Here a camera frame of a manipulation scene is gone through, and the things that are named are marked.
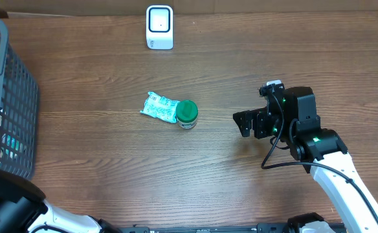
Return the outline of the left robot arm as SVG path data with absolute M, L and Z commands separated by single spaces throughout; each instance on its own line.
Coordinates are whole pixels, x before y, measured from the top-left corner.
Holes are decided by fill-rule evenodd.
M 2 232 L 121 233 L 121 230 L 103 219 L 72 214 L 55 207 L 36 185 L 18 175 L 0 170 Z

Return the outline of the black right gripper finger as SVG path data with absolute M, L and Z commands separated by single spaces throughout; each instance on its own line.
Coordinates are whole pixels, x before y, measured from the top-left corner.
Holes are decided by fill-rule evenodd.
M 258 118 L 260 114 L 266 114 L 267 109 L 265 107 L 246 110 L 233 114 L 233 119 L 238 126 L 251 126 L 252 122 Z
M 250 131 L 253 129 L 253 120 L 251 118 L 241 118 L 239 130 L 242 137 L 249 137 Z

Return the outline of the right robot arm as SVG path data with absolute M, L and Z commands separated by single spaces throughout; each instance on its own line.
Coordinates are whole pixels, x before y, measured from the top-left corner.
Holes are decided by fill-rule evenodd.
M 265 107 L 233 115 L 241 135 L 268 137 L 272 148 L 284 142 L 294 159 L 268 165 L 268 152 L 261 168 L 303 166 L 328 195 L 347 232 L 378 232 L 378 204 L 345 143 L 332 129 L 322 128 L 312 88 L 285 88 L 276 80 L 260 87 L 259 93 L 267 101 Z

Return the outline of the green lid jar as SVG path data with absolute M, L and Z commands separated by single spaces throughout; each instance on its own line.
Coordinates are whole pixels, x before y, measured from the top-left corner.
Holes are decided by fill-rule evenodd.
M 177 123 L 183 129 L 191 129 L 197 124 L 198 118 L 197 105 L 191 100 L 183 100 L 177 104 L 176 118 Z

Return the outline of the teal white snack packet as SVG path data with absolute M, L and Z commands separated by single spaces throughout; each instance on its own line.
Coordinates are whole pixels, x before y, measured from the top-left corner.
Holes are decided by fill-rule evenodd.
M 178 100 L 171 100 L 150 91 L 140 113 L 175 124 L 177 122 L 176 109 L 179 103 Z

